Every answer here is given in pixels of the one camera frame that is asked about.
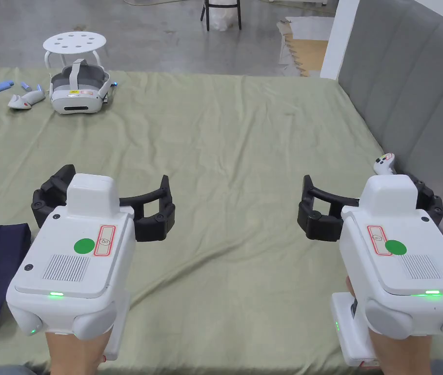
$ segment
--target hand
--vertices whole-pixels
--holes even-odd
[[[52,358],[52,375],[94,375],[104,361],[103,351],[112,330],[91,340],[79,340],[73,334],[47,333]]]
[[[350,277],[346,278],[346,286],[355,296]],[[431,375],[431,336],[410,336],[404,340],[395,340],[370,329],[369,336],[385,375]]]

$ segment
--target gray floor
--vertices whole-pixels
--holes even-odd
[[[325,7],[305,6],[331,12],[338,0],[329,1]],[[233,27],[208,33],[201,9],[202,0],[153,6],[122,0],[0,0],[0,66],[43,67],[46,38],[88,30],[107,38],[109,56],[102,55],[102,64],[109,69],[278,76],[276,23],[285,16],[331,16],[242,0],[241,32]]]

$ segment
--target white controller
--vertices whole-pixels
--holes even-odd
[[[8,106],[14,109],[31,109],[34,104],[42,101],[45,97],[45,91],[33,90],[23,96],[14,95]]]
[[[396,174],[394,170],[395,154],[386,153],[374,162],[374,171],[376,174]]]

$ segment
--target gray upholstered panel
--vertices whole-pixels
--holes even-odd
[[[397,169],[443,197],[443,17],[414,0],[361,0],[339,82]]]

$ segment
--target white wall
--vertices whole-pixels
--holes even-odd
[[[321,77],[337,80],[343,63],[343,57],[350,38],[351,28],[360,0],[340,0],[329,44],[325,52]],[[443,15],[443,0],[416,0],[433,11]]]

